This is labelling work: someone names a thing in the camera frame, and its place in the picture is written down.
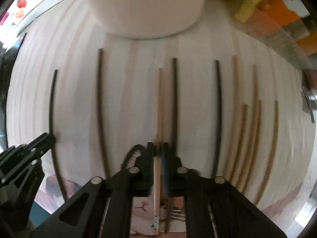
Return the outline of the black chopstick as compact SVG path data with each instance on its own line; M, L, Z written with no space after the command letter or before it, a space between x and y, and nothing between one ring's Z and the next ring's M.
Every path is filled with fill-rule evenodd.
M169 232L174 201L177 195L177 166L180 159L177 157L177 138L178 138L178 61L172 59L172 119L171 119L171 140L163 143L163 173L165 181L165 192L168 196L167 215L165 219L164 233Z
M52 135L54 135L54 102L55 102L55 88L56 88L56 83L57 83L58 72L59 72L58 69L55 69L53 72L50 98L49 98L48 127L49 127L49 133ZM64 202L66 202L68 200L67 190L66 190L63 178L62 178L55 145L53 145L53 147L51 149L51 156L52 156L53 168L55 171L57 183L58 183L58 186L60 188L63 200L64 200Z
M215 153L213 162L212 178L217 175L219 157L221 151L221 136L222 136L222 89L221 89L221 71L220 71L220 61L215 60L215 69L217 75L217 132L216 132L216 143L215 143Z

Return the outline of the light wooden chopstick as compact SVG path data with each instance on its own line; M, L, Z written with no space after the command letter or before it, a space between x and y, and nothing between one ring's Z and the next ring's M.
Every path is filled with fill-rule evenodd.
M154 235L159 235L159 216L160 216L160 194L161 194L161 143L162 143L162 128L163 128L163 69L158 69L158 109L157 109L157 134L155 139L155 156L154 156L154 218L153 230Z

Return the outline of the dark brown chopstick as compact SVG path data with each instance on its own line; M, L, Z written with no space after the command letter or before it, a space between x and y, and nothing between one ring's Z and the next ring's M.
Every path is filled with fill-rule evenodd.
M107 147L105 139L105 129L103 122L103 65L104 65L104 49L98 49L98 64L97 64L97 77L96 77L96 114L98 123L98 137L100 153L102 158L102 166L106 178L111 176L109 169L109 162L107 158Z

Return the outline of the bamboo chopstick green band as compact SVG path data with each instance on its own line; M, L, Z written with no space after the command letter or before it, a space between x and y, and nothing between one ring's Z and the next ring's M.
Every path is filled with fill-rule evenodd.
M258 100L258 107L257 107L257 118L256 118L256 128L254 131L254 135L255 137L253 138L253 144L252 144L252 150L251 150L251 162L250 162L250 167L248 170L248 175L247 175L247 179L244 185L244 189L243 189L243 194L246 195L248 190L249 190L249 186L250 186L250 182L251 182L251 178L254 172L254 168L255 168L255 163L257 160L257 154L258 154L258 147L259 147L259 142L260 142L260 137L261 137L261 122L262 122L262 101Z

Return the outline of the striped cat placemat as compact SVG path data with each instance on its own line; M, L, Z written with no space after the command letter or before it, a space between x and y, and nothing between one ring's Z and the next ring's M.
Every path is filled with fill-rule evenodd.
M102 107L111 176L119 171L130 147L156 139L159 68L163 69L162 141L170 142L171 65L177 58L177 154L185 167L207 178L213 171L218 116L215 60L220 61L222 136L217 174L226 178L234 106L232 57L237 55L242 84L238 143L243 104L248 105L240 177L251 124L252 65L256 64L258 100L262 101L261 137L245 196L255 204L270 153L274 102L278 101L276 154L257 207L287 237L302 233L316 209L316 200L310 197L316 183L316 126L304 110L303 72L247 35L231 19L222 0L207 0L195 25L163 38L134 40L110 35L96 21L85 0L61 2L34 20L22 34L25 39L8 89L8 143L31 141L48 129L49 95L53 72L58 69L54 134L68 195L92 176L105 176L96 114L99 48L104 49Z

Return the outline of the cream utensil holder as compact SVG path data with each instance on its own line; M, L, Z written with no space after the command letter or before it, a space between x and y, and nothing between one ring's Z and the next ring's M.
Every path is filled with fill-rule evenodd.
M87 0L107 33L150 39L181 32L197 22L206 0Z

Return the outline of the orange white seasoning box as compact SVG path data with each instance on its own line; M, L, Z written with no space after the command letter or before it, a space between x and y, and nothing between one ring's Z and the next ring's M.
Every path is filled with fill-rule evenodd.
M301 0L262 0L247 21L248 33L260 38L284 30L298 41L310 35L310 13Z

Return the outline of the colourful wall stickers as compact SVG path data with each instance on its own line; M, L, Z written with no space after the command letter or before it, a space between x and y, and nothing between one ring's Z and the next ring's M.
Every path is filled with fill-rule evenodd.
M8 10L1 19L1 26L14 27L25 17L27 0L17 0L16 5Z

